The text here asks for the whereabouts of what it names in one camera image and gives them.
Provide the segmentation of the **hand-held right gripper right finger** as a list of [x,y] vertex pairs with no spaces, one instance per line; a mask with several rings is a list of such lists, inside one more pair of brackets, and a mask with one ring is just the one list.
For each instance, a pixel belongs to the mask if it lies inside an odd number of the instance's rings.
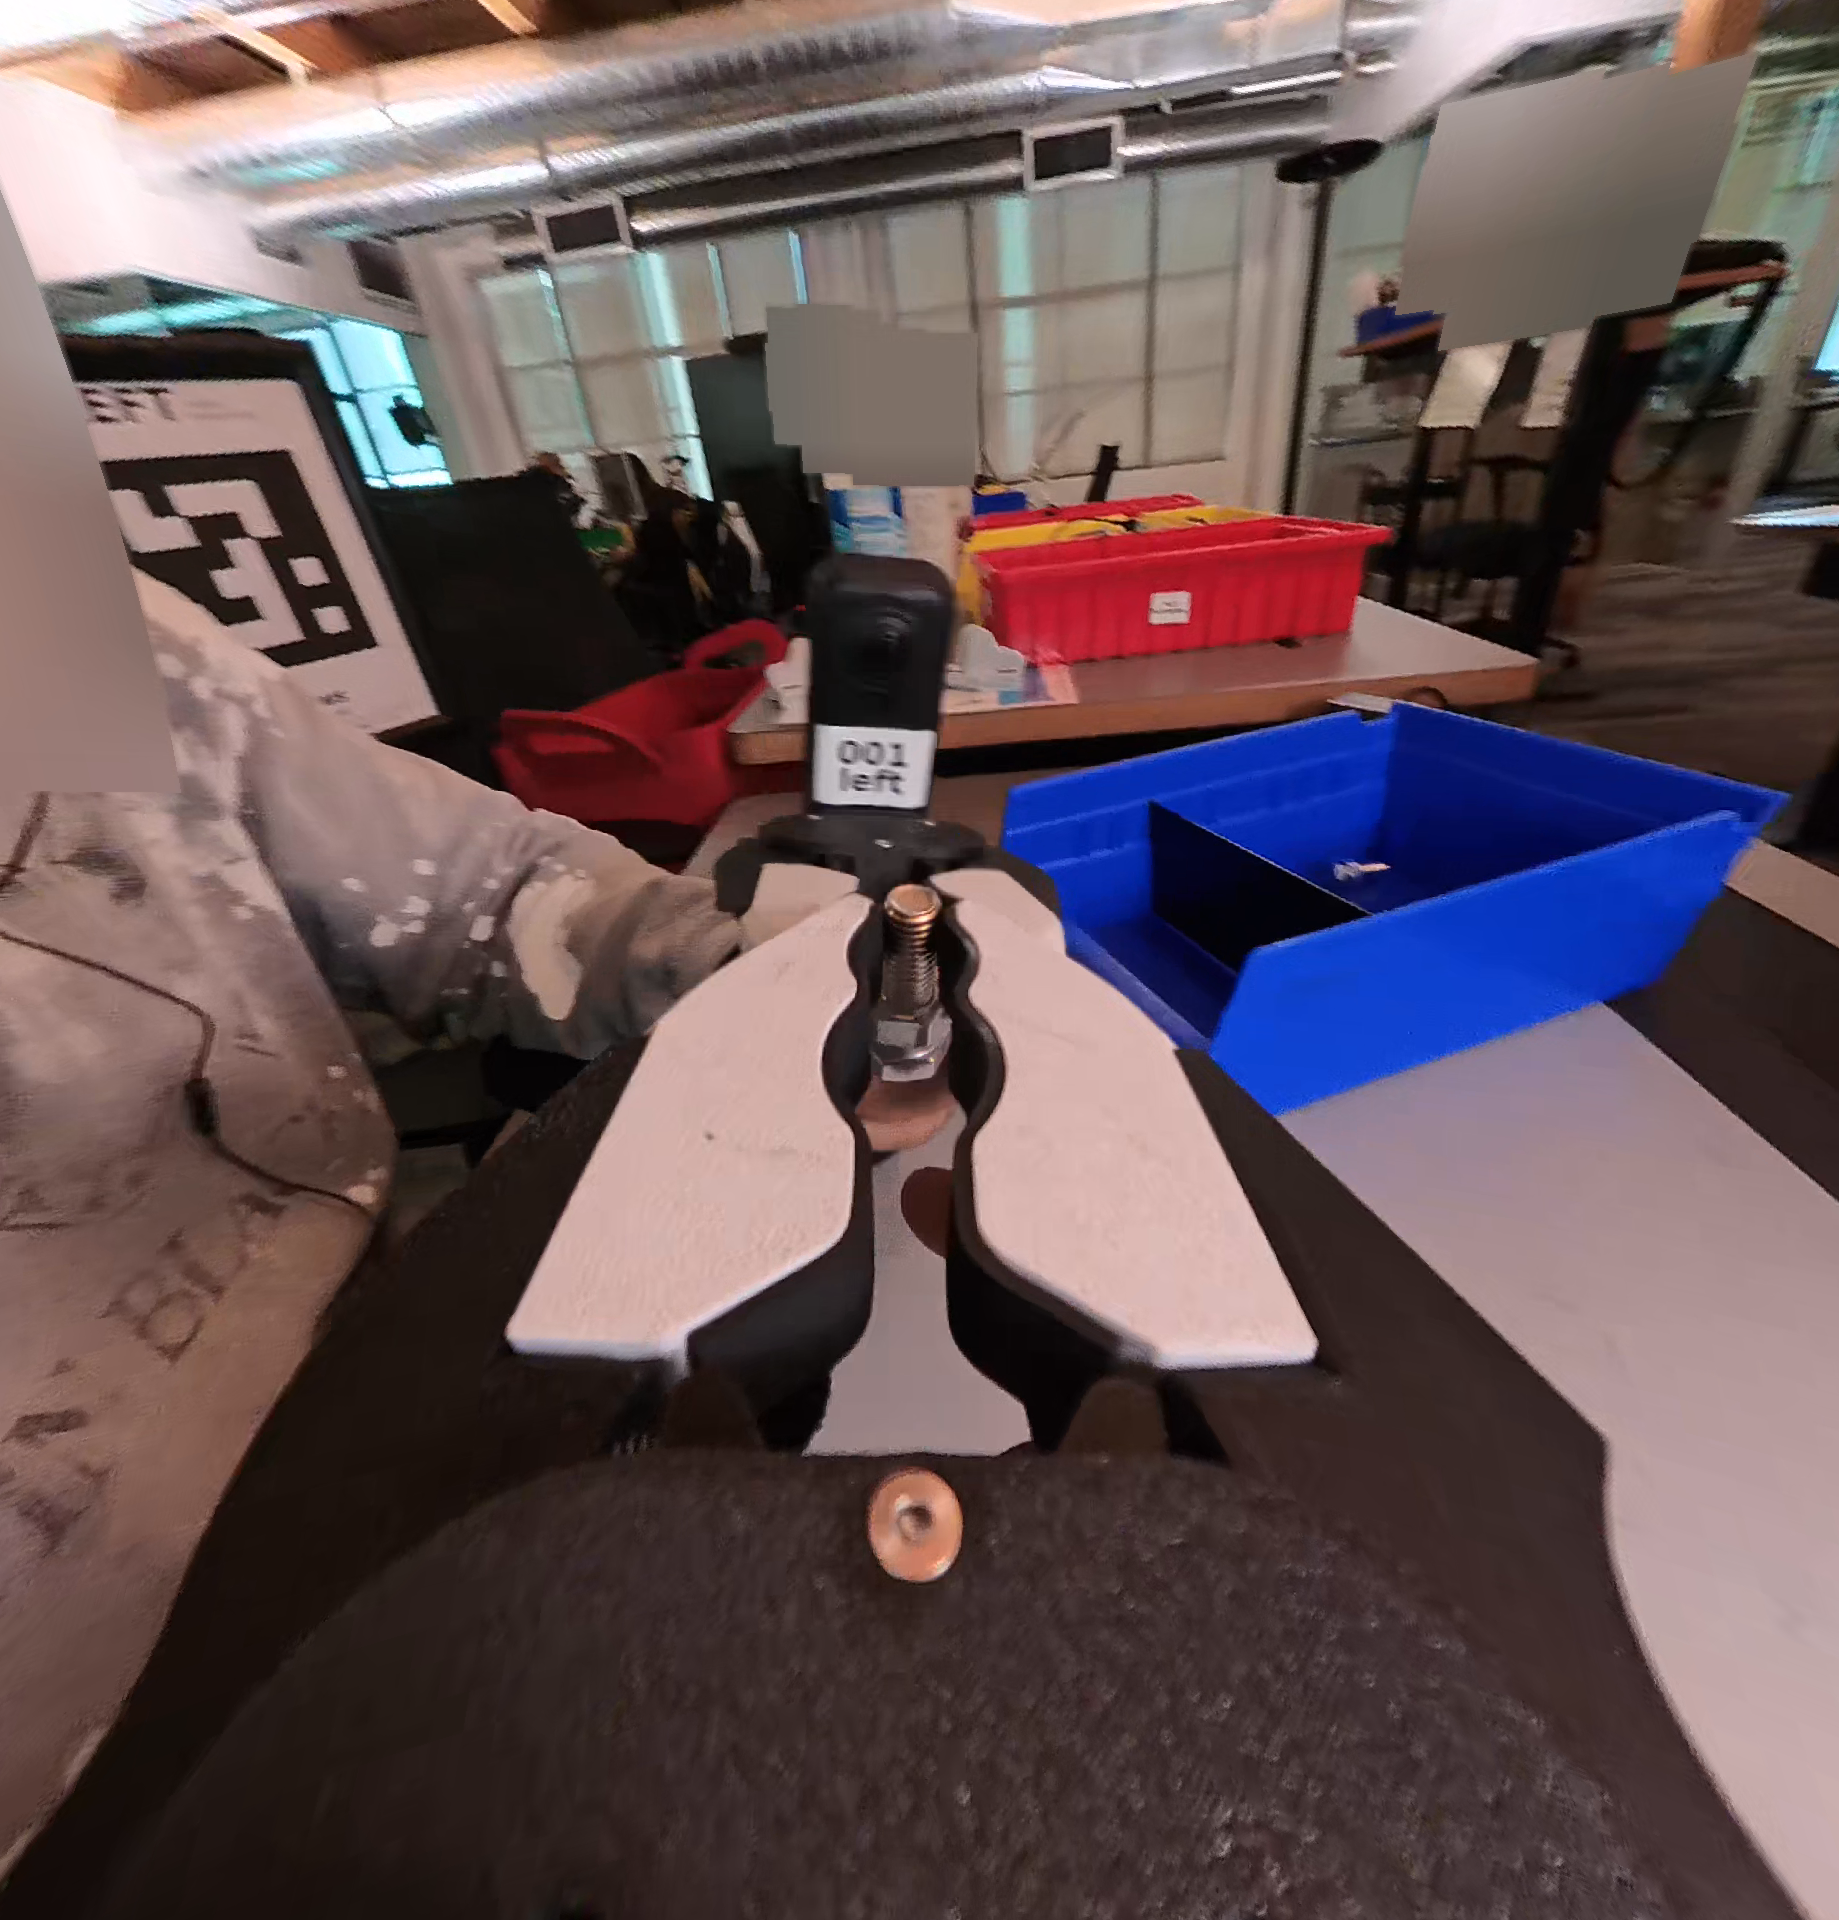
[[952,903],[947,1320],[1055,1451],[1087,1394],[1132,1379],[1296,1377],[1315,1328],[1176,1043],[1000,903]]

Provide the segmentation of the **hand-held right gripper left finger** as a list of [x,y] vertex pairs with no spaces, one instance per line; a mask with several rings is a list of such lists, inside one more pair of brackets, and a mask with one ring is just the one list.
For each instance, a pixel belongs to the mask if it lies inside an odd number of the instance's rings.
[[649,1033],[503,1327],[520,1358],[711,1376],[805,1448],[875,1300],[877,911],[831,893]]

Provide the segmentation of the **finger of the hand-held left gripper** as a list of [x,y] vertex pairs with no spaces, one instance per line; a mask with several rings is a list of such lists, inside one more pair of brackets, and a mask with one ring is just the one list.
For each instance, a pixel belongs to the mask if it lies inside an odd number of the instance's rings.
[[978,972],[992,952],[1020,958],[1030,969],[1069,960],[1057,908],[1032,893],[1012,870],[969,866],[941,871],[941,897],[964,949],[964,969]]
[[762,961],[846,961],[869,897],[856,874],[807,863],[762,863],[739,916],[739,956]]

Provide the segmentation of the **blue plastic bin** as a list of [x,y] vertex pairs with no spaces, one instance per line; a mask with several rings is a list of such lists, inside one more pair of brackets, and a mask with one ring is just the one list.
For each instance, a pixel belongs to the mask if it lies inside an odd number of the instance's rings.
[[[1165,803],[1370,911],[1220,966],[1151,911]],[[1653,986],[1779,790],[1397,704],[1017,786],[1000,844],[1050,878],[1067,949],[1271,1113]],[[1338,885],[1339,858],[1386,876]]]

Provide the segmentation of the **person's left forearm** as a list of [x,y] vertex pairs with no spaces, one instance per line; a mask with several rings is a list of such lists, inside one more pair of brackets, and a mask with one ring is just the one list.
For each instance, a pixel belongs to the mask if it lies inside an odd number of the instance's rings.
[[588,1063],[739,956],[710,881],[356,732],[288,678],[262,701],[241,814],[339,1003]]

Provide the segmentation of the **person's left hand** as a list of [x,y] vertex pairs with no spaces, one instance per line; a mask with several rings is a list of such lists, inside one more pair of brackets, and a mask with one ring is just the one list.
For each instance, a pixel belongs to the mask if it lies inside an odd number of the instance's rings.
[[875,1156],[921,1148],[955,1113],[949,1083],[927,1079],[873,1079],[856,1117]]

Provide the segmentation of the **small white blue object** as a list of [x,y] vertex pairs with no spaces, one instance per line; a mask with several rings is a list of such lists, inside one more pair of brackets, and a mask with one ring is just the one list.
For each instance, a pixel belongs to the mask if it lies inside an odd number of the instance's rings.
[[1044,702],[1041,675],[978,622],[962,622],[949,642],[941,715],[1032,706]]

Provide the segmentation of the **white box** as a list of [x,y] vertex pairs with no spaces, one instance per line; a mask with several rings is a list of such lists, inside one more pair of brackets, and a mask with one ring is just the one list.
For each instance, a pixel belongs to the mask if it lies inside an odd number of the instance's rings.
[[907,559],[935,566],[949,583],[961,567],[964,525],[972,513],[969,487],[901,487],[899,518]]

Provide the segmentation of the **black bin divider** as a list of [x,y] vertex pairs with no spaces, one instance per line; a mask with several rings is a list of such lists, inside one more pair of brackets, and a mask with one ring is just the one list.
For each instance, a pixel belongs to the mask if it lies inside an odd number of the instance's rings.
[[1147,846],[1151,911],[1231,972],[1258,949],[1370,918],[1331,885],[1165,803],[1147,803]]

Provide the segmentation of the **black partition panel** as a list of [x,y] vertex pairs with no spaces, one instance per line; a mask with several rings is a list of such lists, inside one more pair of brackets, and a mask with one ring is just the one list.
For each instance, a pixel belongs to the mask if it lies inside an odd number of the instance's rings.
[[369,503],[458,769],[490,778],[508,708],[567,712],[653,672],[547,468]]

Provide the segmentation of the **black framed marker board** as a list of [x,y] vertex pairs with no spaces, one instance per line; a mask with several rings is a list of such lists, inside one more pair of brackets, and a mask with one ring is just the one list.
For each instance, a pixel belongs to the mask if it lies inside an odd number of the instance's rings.
[[442,724],[372,492],[304,343],[59,338],[140,572],[362,732]]

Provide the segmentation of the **black floor lamp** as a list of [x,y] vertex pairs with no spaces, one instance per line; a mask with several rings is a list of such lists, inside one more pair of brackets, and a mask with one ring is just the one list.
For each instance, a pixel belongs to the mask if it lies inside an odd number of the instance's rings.
[[1299,473],[1307,444],[1307,411],[1312,397],[1315,328],[1331,255],[1331,217],[1338,186],[1368,168],[1381,153],[1383,142],[1374,137],[1329,139],[1275,163],[1274,176],[1281,186],[1307,193],[1312,212],[1306,283],[1295,337],[1295,362],[1290,383],[1290,415],[1278,512],[1296,513]]

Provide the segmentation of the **red handled basket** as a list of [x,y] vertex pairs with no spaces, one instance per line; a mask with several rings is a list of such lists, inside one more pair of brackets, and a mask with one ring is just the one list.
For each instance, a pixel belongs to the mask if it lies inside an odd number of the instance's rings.
[[728,730],[786,659],[788,640],[746,618],[696,640],[664,672],[567,712],[508,708],[490,745],[506,790],[591,827],[710,827],[780,775],[732,758]]

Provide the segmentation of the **silver air duct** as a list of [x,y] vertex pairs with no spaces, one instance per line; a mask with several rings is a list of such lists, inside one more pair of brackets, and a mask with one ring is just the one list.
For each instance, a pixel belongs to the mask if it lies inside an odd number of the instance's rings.
[[399,60],[128,123],[154,186],[260,249],[383,238],[1206,106],[1241,123],[1381,77],[1426,3],[728,3]]

